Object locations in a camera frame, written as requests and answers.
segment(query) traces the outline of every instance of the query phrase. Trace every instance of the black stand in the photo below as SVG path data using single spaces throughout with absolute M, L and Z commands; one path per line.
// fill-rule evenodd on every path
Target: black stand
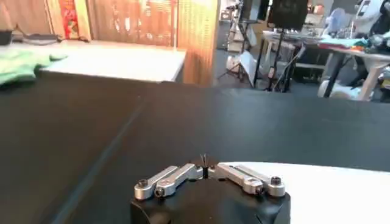
M 342 64 L 344 62 L 344 57 L 345 57 L 345 55 L 343 53 L 340 53 L 340 52 L 333 53 L 332 59 L 335 58 L 337 63 L 336 63 L 336 66 L 333 67 L 333 70 L 331 72 L 328 86 L 327 86 L 327 89 L 325 90 L 325 93 L 324 93 L 324 98 L 329 98 L 329 96 L 330 96 L 330 93 L 333 89 L 333 86 L 335 85 L 337 76 L 339 75 L 339 72 L 342 68 Z
M 283 87 L 279 88 L 279 82 L 275 84 L 274 89 L 277 89 L 278 91 L 281 91 L 282 93 L 287 93 L 290 88 L 290 80 L 291 76 L 293 76 L 296 62 L 298 58 L 296 58 L 297 54 L 299 53 L 300 49 L 299 47 L 295 47 L 292 56 L 290 58 L 291 62 L 289 65 L 287 65 L 286 72 L 284 72 L 281 77 L 278 80 L 282 80 Z
M 260 43 L 260 52 L 258 53 L 257 62 L 256 62 L 255 78 L 253 80 L 253 86 L 255 88 L 256 88 L 257 80 L 259 79 L 258 74 L 259 74 L 259 68 L 260 68 L 260 62 L 261 62 L 261 55 L 263 54 L 264 43 L 265 43 L 265 40 L 263 39 L 263 37 L 261 37 L 260 41 L 261 41 L 261 43 Z
M 233 70 L 235 68 L 238 67 L 238 72 L 233 72 Z M 225 73 L 223 73 L 222 75 L 218 76 L 218 80 L 220 78 L 222 78 L 223 76 L 225 75 L 230 75 L 236 79 L 238 79 L 241 83 L 244 81 L 244 77 L 247 75 L 244 68 L 242 67 L 241 63 L 238 63 L 237 65 L 235 65 L 234 67 L 232 67 L 231 69 L 227 70 Z
M 283 28 L 282 32 L 280 33 L 278 48 L 276 50 L 273 72 L 272 72 L 272 74 L 268 74 L 268 87 L 265 89 L 265 91 L 272 91 L 272 82 L 274 81 L 274 76 L 276 75 L 276 72 L 277 72 L 277 63 L 278 63 L 278 58 L 279 58 L 279 53 L 280 53 L 280 47 L 282 46 L 282 41 L 283 41 L 284 35 L 285 35 L 285 29 Z
M 250 45 L 249 37 L 247 36 L 246 32 L 248 31 L 250 24 L 256 24 L 256 23 L 258 23 L 256 20 L 248 20 L 248 19 L 239 21 L 238 28 L 244 38 L 243 46 L 241 47 L 241 53 L 243 53 L 245 50 L 250 51 L 250 49 L 252 48 L 252 46 Z

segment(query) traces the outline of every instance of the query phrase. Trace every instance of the black tabletop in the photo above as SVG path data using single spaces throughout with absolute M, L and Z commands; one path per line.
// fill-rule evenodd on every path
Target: black tabletop
M 0 89 L 0 223 L 50 222 L 155 84 L 42 73 Z
M 129 223 L 137 180 L 207 153 L 390 171 L 390 105 L 164 83 L 147 98 L 71 223 Z

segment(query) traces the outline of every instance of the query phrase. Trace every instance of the green towel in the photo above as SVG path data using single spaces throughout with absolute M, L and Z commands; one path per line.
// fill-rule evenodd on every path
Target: green towel
M 369 42 L 364 38 L 361 39 L 336 39 L 336 38 L 327 38 L 320 41 L 320 44 L 328 44 L 329 46 L 334 45 L 342 46 L 344 48 L 351 48 L 353 46 L 368 47 Z
M 65 55 L 38 54 L 32 51 L 8 50 L 0 54 L 0 86 L 15 81 L 35 80 L 36 67 L 49 66 Z

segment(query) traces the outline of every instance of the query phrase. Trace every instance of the black device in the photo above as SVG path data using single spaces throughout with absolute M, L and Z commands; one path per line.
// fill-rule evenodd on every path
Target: black device
M 260 0 L 260 6 L 258 9 L 257 19 L 266 21 L 267 20 L 267 11 L 269 7 L 269 0 Z
M 301 30 L 307 16 L 308 0 L 274 0 L 268 23 L 275 28 Z
M 385 34 L 390 29 L 390 16 L 389 11 L 386 9 L 385 4 L 388 4 L 390 0 L 384 0 L 380 6 L 380 16 L 376 22 L 372 25 L 369 36 L 375 34 Z
M 170 166 L 134 187 L 136 224 L 289 224 L 290 196 L 279 177 L 245 166 Z
M 220 16 L 219 20 L 221 20 L 221 21 L 223 21 L 223 20 L 231 21 L 232 20 L 232 11 L 230 11 L 230 10 L 223 10 L 221 12 L 221 16 Z

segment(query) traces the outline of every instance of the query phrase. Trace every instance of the table leg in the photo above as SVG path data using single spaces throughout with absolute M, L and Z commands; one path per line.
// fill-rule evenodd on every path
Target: table leg
M 333 53 L 332 58 L 335 58 L 335 60 L 337 60 L 337 63 L 331 72 L 329 83 L 328 83 L 327 89 L 325 90 L 325 93 L 324 93 L 324 98 L 329 98 L 329 96 L 330 96 L 331 90 L 333 89 L 333 86 L 335 85 L 335 82 L 337 80 L 337 76 L 339 75 L 339 72 L 342 68 L 342 64 L 344 62 L 344 56 L 345 55 L 343 53 L 340 53 L 340 52 Z
M 254 78 L 254 81 L 253 81 L 253 87 L 256 88 L 256 83 L 257 83 L 257 80 L 258 80 L 258 73 L 259 73 L 259 68 L 260 68 L 260 63 L 261 63 L 261 55 L 263 54 L 263 48 L 264 48 L 264 42 L 265 40 L 260 37 L 260 52 L 258 53 L 258 57 L 257 57 L 257 62 L 256 62 L 256 71 L 255 71 L 255 78 Z
M 328 55 L 328 59 L 327 59 L 327 62 L 325 64 L 325 69 L 322 71 L 322 75 L 321 75 L 321 83 L 327 79 L 327 74 L 328 74 L 328 70 L 329 70 L 329 65 L 330 65 L 330 62 L 332 60 L 332 56 L 333 56 L 333 53 L 329 53 Z
M 364 81 L 357 100 L 368 101 L 370 99 L 370 95 L 378 82 L 378 77 L 383 68 L 387 65 L 387 62 L 377 62 L 371 66 L 370 72 L 366 78 L 366 81 Z
M 297 59 L 295 57 L 299 53 L 300 48 L 294 46 L 294 49 L 292 51 L 293 52 L 292 52 L 291 59 L 293 59 L 294 61 L 292 61 L 291 64 L 289 65 L 289 67 L 287 68 L 285 82 L 283 84 L 283 89 L 282 89 L 283 93 L 287 93 L 290 90 L 290 80 L 291 80 L 291 77 L 293 76 L 293 73 L 294 73 L 294 70 L 296 67 L 296 62 L 297 62 Z
M 267 48 L 267 54 L 266 54 L 266 60 L 264 61 L 264 65 L 268 65 L 268 63 L 271 63 L 271 49 L 272 49 L 272 42 L 268 41 L 268 48 Z

